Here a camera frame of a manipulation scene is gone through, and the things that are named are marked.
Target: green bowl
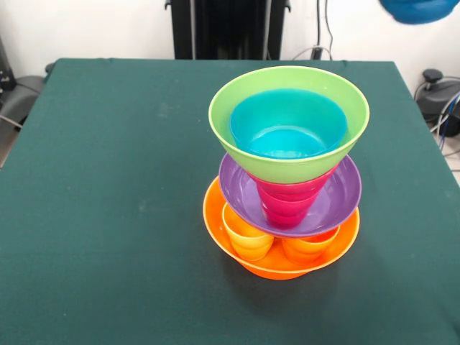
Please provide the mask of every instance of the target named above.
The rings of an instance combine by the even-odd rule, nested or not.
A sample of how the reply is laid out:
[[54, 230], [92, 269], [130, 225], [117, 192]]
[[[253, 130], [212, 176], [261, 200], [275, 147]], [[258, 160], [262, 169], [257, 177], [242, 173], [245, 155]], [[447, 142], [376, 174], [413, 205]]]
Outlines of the green bowl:
[[[338, 148], [315, 157], [279, 160], [238, 149], [230, 132], [230, 116], [247, 97], [275, 88], [300, 88], [329, 97], [345, 113], [348, 129]], [[369, 123], [369, 104], [347, 79], [317, 68], [279, 66], [241, 75], [225, 84], [209, 105], [209, 123], [224, 149], [247, 172], [272, 183], [299, 183], [321, 176], [337, 165]]]

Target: plastic cup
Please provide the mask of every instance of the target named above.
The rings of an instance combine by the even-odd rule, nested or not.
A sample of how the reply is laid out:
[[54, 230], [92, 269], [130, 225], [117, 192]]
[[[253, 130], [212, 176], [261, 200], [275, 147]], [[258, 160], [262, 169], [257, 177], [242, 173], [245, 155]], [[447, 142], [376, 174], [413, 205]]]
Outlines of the plastic cup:
[[304, 265], [318, 259], [336, 238], [340, 226], [324, 234], [304, 239], [282, 239], [282, 248], [286, 257], [295, 264]]
[[239, 149], [263, 157], [297, 159], [336, 149], [346, 132], [340, 107], [319, 93], [281, 88], [236, 106], [230, 130]]
[[[245, 152], [231, 135], [230, 118], [244, 99], [277, 88], [297, 88], [319, 93], [344, 112], [347, 130], [339, 146], [314, 157], [280, 160]], [[273, 183], [312, 180], [336, 166], [356, 144], [369, 123], [369, 105], [362, 92], [339, 75], [301, 66], [264, 68], [239, 76], [223, 86], [209, 106], [209, 123], [224, 149], [248, 173]]]
[[300, 224], [336, 168], [337, 166], [319, 178], [286, 185], [266, 182], [252, 176], [257, 184], [257, 192], [267, 220], [281, 229]]
[[336, 165], [325, 174], [318, 178], [301, 183], [271, 183], [263, 181], [255, 176], [249, 176], [257, 184], [257, 190], [263, 190], [273, 198], [283, 201], [301, 201], [317, 194], [326, 184], [327, 180], [333, 175], [339, 165]]
[[222, 208], [222, 221], [231, 246], [242, 259], [257, 261], [267, 255], [275, 238], [249, 225], [231, 209], [228, 203]]

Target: black stand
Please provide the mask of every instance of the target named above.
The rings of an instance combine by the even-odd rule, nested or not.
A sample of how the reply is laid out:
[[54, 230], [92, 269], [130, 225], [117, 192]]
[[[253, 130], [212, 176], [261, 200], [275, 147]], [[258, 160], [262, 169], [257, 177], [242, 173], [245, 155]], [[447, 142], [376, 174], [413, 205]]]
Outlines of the black stand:
[[176, 59], [279, 60], [287, 0], [167, 0]]

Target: blue bowl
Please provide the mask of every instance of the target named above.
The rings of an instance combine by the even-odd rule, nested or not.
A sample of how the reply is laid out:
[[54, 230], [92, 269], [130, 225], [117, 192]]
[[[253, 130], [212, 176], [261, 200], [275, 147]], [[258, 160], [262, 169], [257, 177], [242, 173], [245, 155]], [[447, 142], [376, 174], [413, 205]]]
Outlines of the blue bowl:
[[256, 93], [238, 104], [230, 118], [236, 146], [253, 155], [298, 159], [336, 149], [346, 117], [319, 93], [281, 88]]

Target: orange bowl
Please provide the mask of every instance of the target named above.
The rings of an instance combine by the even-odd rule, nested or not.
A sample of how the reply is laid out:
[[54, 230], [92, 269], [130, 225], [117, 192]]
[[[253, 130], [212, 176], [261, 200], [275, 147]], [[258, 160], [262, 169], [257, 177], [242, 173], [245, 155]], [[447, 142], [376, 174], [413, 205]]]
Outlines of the orange bowl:
[[233, 257], [244, 268], [263, 278], [286, 280], [300, 277], [313, 270], [318, 270], [342, 257], [352, 246], [359, 230], [359, 210], [348, 218], [340, 227], [336, 238], [316, 260], [304, 264], [295, 264], [285, 255], [280, 239], [275, 239], [267, 255], [257, 261], [249, 262], [235, 252], [222, 221], [222, 209], [225, 199], [216, 178], [206, 191], [203, 202], [203, 217], [211, 238], [229, 256]]

